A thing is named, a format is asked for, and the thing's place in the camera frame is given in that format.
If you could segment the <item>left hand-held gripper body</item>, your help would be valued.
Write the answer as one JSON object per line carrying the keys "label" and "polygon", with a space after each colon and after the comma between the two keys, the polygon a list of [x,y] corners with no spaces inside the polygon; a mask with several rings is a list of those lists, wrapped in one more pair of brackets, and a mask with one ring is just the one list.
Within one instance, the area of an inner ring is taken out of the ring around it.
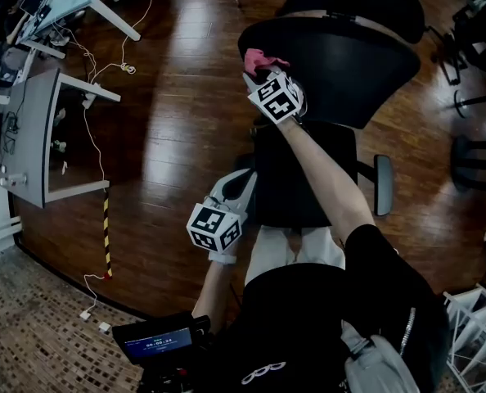
{"label": "left hand-held gripper body", "polygon": [[220,201],[213,196],[196,203],[187,222],[192,243],[210,252],[225,252],[242,235],[247,206],[248,201]]}

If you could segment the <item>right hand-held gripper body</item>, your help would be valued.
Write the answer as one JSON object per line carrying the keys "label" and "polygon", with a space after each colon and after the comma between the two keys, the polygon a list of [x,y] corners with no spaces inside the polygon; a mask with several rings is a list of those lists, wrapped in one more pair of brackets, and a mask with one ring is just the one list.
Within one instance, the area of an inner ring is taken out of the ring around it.
{"label": "right hand-held gripper body", "polygon": [[285,72],[273,73],[267,82],[250,92],[248,99],[274,124],[289,117],[299,121],[308,110],[304,90]]}

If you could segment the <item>pink cloth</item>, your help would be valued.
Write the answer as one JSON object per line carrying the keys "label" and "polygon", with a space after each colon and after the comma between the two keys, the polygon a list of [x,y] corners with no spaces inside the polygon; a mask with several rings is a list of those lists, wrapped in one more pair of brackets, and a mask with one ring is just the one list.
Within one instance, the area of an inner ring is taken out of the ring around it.
{"label": "pink cloth", "polygon": [[244,56],[245,72],[253,77],[256,77],[256,70],[266,66],[283,65],[290,66],[288,61],[274,56],[265,56],[262,50],[256,48],[248,48]]}

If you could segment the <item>black office chair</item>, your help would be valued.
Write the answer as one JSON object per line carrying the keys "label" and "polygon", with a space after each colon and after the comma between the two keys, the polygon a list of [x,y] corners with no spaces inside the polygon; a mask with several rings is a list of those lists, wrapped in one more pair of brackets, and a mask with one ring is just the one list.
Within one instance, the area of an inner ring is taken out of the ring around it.
{"label": "black office chair", "polygon": [[307,102],[302,124],[352,180],[373,183],[380,217],[393,207],[393,166],[359,161],[355,131],[419,71],[412,45],[424,29],[419,0],[286,0],[238,40],[241,53],[259,49],[286,68]]}

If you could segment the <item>person's right forearm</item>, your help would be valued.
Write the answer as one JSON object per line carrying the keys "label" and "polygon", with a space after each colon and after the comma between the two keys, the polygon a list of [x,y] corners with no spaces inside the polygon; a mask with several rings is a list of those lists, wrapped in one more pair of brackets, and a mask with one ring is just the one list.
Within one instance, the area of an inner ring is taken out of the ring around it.
{"label": "person's right forearm", "polygon": [[355,229],[373,225],[373,215],[358,185],[297,121],[289,118],[277,127],[294,152],[337,237],[346,243]]}

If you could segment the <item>person's left forearm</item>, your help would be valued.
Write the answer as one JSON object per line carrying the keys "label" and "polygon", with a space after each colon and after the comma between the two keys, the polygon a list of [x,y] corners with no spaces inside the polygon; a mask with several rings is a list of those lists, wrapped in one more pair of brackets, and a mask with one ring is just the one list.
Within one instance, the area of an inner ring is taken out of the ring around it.
{"label": "person's left forearm", "polygon": [[199,298],[191,312],[194,318],[207,316],[215,332],[225,323],[233,269],[233,264],[210,263]]}

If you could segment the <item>person's left hand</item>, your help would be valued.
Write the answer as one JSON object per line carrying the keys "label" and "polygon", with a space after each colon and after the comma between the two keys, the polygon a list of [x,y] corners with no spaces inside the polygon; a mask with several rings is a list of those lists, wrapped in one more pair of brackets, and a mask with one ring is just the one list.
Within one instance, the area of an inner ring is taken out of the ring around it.
{"label": "person's left hand", "polygon": [[211,251],[209,253],[209,260],[222,265],[232,265],[237,261],[236,253],[239,242],[233,242],[225,251],[219,253]]}

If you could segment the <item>person's light grey trousers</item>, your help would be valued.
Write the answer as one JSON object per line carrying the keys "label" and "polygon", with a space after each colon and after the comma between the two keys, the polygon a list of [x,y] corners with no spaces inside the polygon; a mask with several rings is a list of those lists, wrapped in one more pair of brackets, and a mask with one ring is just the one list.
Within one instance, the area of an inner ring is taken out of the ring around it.
{"label": "person's light grey trousers", "polygon": [[245,285],[267,271],[291,264],[325,264],[345,269],[343,250],[334,242],[329,227],[303,228],[301,247],[295,254],[287,228],[262,226],[254,244]]}

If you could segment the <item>person's black shirt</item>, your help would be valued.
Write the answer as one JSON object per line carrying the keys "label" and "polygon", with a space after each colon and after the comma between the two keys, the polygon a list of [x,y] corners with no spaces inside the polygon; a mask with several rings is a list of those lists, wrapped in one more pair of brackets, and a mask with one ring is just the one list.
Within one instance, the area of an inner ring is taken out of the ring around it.
{"label": "person's black shirt", "polygon": [[448,318],[428,282],[373,225],[355,229],[345,266],[288,264],[245,285],[242,310],[214,343],[206,393],[349,393],[342,323],[386,339],[420,393],[434,393]]}

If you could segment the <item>chest-mounted display device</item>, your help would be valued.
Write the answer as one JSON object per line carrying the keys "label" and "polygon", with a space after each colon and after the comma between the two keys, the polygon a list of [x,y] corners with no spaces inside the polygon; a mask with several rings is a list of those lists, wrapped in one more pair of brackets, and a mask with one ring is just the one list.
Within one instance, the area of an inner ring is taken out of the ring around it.
{"label": "chest-mounted display device", "polygon": [[192,357],[210,330],[207,315],[194,318],[191,312],[112,327],[112,337],[132,364],[170,361],[180,364]]}

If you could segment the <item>black chest rig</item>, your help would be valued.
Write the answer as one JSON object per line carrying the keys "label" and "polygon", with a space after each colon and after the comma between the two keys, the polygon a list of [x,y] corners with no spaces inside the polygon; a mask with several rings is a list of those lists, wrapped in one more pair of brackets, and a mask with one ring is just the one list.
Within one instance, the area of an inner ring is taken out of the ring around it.
{"label": "black chest rig", "polygon": [[206,362],[143,369],[136,393],[232,393],[232,387]]}

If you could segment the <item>black pole with round base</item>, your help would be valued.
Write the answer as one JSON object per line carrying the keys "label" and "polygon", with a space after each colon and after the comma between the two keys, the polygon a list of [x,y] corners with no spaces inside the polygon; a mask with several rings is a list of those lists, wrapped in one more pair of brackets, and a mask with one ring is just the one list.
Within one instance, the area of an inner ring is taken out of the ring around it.
{"label": "black pole with round base", "polygon": [[453,101],[454,101],[454,108],[457,111],[457,114],[465,119],[467,117],[466,110],[469,106],[473,105],[479,105],[486,103],[486,95],[480,96],[480,97],[474,97],[474,98],[469,98],[465,99],[462,97],[461,93],[459,90],[456,90],[453,95]]}

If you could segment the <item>curved grey desk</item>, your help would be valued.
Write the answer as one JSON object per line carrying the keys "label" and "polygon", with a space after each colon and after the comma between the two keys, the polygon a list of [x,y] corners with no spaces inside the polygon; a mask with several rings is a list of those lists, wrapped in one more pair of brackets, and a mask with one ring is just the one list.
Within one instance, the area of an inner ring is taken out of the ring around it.
{"label": "curved grey desk", "polygon": [[26,174],[25,185],[5,188],[39,208],[67,197],[104,191],[110,186],[109,181],[102,179],[52,192],[49,190],[52,127],[59,93],[64,86],[109,101],[121,101],[119,94],[63,74],[58,69],[35,75],[11,88],[10,102],[4,106],[3,115],[7,119],[16,115],[18,129],[17,133],[2,135],[0,165],[4,171],[0,172],[0,178],[6,174]]}

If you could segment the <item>black swivel chair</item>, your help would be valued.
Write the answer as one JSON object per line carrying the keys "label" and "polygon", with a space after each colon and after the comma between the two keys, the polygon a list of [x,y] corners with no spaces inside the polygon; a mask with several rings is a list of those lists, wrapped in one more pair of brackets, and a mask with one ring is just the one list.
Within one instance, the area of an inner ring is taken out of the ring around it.
{"label": "black swivel chair", "polygon": [[430,56],[433,63],[453,67],[454,78],[447,78],[450,85],[461,82],[460,71],[475,66],[486,72],[486,0],[471,2],[452,16],[450,32],[441,34],[433,26],[425,30],[436,36],[440,44],[437,52]]}

